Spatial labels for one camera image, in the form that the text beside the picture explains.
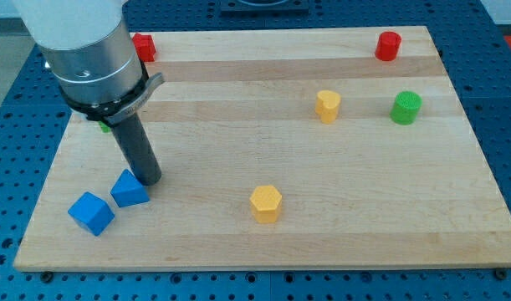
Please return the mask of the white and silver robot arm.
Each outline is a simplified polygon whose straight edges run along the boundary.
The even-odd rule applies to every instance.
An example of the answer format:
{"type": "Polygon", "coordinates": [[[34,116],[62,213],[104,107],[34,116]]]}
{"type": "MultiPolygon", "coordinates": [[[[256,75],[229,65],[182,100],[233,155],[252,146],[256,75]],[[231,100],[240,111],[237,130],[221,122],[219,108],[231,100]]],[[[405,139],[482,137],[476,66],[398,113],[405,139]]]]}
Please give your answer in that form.
{"type": "Polygon", "coordinates": [[[63,92],[85,105],[119,99],[141,80],[124,4],[124,0],[13,1],[63,92]]]}

